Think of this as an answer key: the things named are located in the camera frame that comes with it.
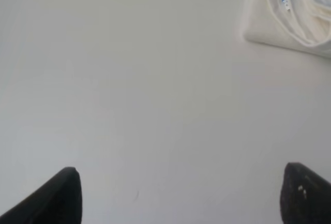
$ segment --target white fabric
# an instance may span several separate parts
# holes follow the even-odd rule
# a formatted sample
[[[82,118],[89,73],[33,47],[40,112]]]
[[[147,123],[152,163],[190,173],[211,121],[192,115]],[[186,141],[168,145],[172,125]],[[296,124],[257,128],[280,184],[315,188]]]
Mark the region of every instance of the white fabric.
[[[331,57],[331,0],[288,1],[247,0],[244,37]]]

